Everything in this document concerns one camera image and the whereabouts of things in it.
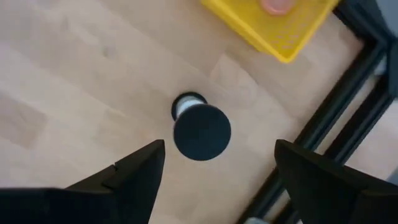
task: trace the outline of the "light wood surface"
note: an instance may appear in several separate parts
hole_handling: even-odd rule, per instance
[[[294,140],[362,47],[331,15],[284,65],[197,0],[0,0],[0,30],[0,187],[67,187],[165,139],[151,223],[166,224],[234,223],[275,166],[275,140]],[[174,146],[170,106],[188,90],[231,120],[211,161]],[[395,169],[394,111],[350,165]]]

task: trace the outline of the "yellow crate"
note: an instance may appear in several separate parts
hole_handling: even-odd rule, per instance
[[[259,0],[202,0],[258,51],[291,62],[339,0],[297,0],[284,16],[272,16]]]

